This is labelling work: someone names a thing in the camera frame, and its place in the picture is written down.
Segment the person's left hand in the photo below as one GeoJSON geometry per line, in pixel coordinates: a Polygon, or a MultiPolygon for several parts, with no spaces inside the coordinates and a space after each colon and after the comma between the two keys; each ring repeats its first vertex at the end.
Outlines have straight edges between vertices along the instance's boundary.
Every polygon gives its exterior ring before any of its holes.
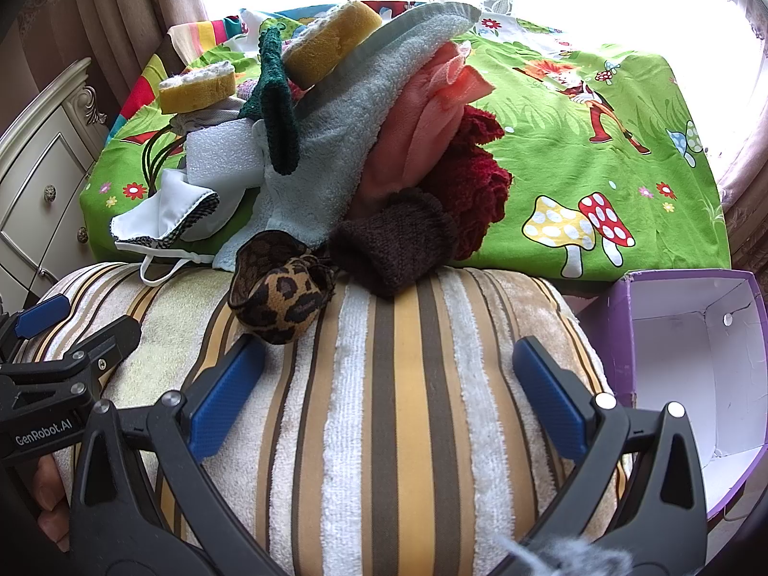
{"type": "Polygon", "coordinates": [[[55,459],[44,455],[38,460],[31,481],[31,491],[38,506],[40,530],[61,550],[69,550],[69,504],[66,500],[55,459]]]}

